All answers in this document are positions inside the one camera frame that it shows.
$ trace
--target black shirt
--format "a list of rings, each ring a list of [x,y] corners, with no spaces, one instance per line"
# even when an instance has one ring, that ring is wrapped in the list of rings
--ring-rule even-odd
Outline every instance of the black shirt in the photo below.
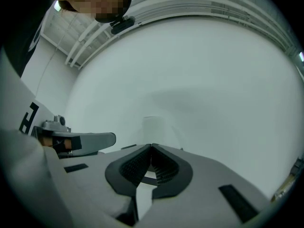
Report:
[[[21,77],[33,55],[40,36],[42,20],[55,0],[5,0],[4,33],[5,52]]]

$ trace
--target white panel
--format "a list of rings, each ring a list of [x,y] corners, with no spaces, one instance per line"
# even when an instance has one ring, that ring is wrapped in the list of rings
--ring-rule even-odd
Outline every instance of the white panel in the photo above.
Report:
[[[136,189],[136,204],[138,211],[138,219],[141,220],[142,217],[147,213],[152,205],[152,191],[155,186],[140,183]]]
[[[18,130],[35,95],[20,80],[3,48],[0,52],[0,128]]]
[[[269,198],[303,153],[304,89],[290,60],[244,28],[207,19],[143,27],[78,77],[66,114],[75,132],[138,143],[143,118],[174,134],[164,145],[218,160]]]
[[[54,51],[53,45],[40,38],[21,80],[33,94],[36,94],[36,100],[44,104],[53,114],[64,116],[69,94],[79,71],[65,65],[66,55],[61,51],[58,50],[53,56]]]

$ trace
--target white backdrop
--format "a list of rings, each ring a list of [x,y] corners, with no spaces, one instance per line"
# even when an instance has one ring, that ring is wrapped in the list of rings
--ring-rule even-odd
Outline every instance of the white backdrop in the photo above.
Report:
[[[21,80],[36,96],[35,99],[44,104],[54,115],[64,115],[79,71],[65,65],[67,56],[60,50],[54,54],[55,49],[41,37]]]
[[[303,109],[299,74],[271,42],[187,18],[100,53],[77,78],[66,118],[73,132],[115,133],[109,152],[142,143],[143,118],[158,116],[161,144],[218,160],[271,198],[303,153]]]

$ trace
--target black sticker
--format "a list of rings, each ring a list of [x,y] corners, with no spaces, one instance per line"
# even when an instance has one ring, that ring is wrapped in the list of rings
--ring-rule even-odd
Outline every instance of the black sticker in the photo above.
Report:
[[[255,208],[232,185],[221,186],[218,189],[243,223],[258,214]]]
[[[157,180],[154,178],[150,178],[150,177],[143,177],[142,183],[145,184],[149,184],[149,185],[153,185],[153,186],[157,186]]]
[[[73,171],[79,171],[84,168],[88,168],[88,166],[86,164],[78,164],[78,165],[67,166],[67,167],[65,167],[65,170],[67,173],[69,173],[69,172],[73,172]]]
[[[20,125],[20,128],[19,130],[22,132],[22,133],[25,133],[25,134],[28,134],[29,133],[29,129],[30,129],[30,126],[32,125],[33,123],[33,120],[34,120],[34,117],[39,109],[39,106],[37,106],[34,102],[32,102],[32,104],[30,105],[30,108],[33,110],[33,113],[32,115],[30,116],[29,120],[27,120],[27,117],[28,117],[28,112],[25,113],[24,115],[24,118],[21,122],[21,125]]]

